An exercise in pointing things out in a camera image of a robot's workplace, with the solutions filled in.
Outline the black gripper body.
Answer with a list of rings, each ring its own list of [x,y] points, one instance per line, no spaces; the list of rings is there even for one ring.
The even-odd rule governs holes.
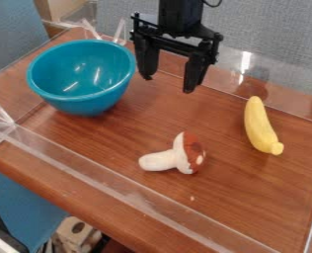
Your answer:
[[[131,15],[135,34],[150,38],[159,51],[166,50],[183,56],[193,52],[210,55],[210,64],[217,61],[221,33],[202,24],[204,7],[217,8],[222,1],[210,4],[206,0],[158,0],[157,14],[135,12]]]

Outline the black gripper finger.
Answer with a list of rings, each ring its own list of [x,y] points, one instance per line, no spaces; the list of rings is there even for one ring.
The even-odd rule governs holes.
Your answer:
[[[206,53],[193,52],[185,63],[185,76],[182,91],[189,94],[202,83],[208,67],[210,65],[210,55]]]
[[[134,44],[141,75],[146,80],[151,80],[158,68],[159,49],[153,40],[141,34],[135,34]]]

